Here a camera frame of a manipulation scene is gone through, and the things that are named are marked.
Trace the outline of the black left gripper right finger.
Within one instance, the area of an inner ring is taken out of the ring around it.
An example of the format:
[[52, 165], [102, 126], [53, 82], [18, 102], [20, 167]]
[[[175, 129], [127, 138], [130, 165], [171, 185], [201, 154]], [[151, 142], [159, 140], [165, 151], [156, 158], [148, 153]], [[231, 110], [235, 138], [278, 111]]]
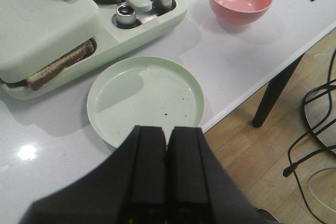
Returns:
[[200, 128], [176, 127], [167, 150], [168, 223], [278, 223], [251, 205]]

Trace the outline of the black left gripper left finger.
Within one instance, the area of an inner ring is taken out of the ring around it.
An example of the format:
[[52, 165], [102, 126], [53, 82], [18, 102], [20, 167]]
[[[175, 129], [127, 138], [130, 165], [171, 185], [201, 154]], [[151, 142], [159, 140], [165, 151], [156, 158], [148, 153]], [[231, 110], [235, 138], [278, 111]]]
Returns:
[[98, 167], [35, 201], [24, 223], [165, 223], [164, 133], [135, 126]]

